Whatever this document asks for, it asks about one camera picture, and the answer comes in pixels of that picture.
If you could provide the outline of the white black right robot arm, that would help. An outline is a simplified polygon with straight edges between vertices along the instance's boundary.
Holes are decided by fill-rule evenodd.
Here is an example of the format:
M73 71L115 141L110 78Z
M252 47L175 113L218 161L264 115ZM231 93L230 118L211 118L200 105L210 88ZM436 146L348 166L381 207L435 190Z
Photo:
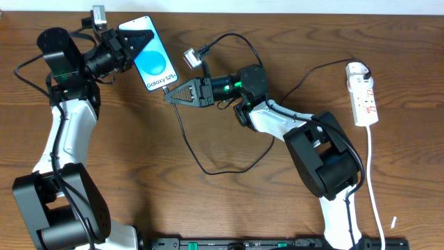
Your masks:
M260 65L226 76L205 72L167 90L164 100L197 108L238 100L233 110L242 126L286 144L304 185L320 200L327 243L334 249L358 249L362 234L354 195L364 183L364 165L332 113L304 114L269 99L266 72Z

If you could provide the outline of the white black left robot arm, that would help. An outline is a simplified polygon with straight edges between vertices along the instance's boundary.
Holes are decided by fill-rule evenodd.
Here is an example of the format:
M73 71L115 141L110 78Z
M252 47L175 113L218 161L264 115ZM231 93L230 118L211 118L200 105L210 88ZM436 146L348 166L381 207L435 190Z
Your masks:
M154 34L148 29L94 33L93 48L82 53L74 40L85 36L83 29L70 33L55 27L37 39L50 68L43 93L53 121L39 162L13 183L15 201L37 249L149 249L134 226L111 219L85 164L99 117L100 85L107 75L130 69Z

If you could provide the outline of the blue Galaxy smartphone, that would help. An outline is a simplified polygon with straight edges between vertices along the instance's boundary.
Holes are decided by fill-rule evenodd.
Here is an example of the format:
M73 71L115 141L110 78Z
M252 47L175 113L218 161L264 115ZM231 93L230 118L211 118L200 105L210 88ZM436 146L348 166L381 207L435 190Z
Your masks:
M125 31L152 30L154 34L153 39L135 59L135 66L149 92L178 80L176 70L149 16L122 23L118 28Z

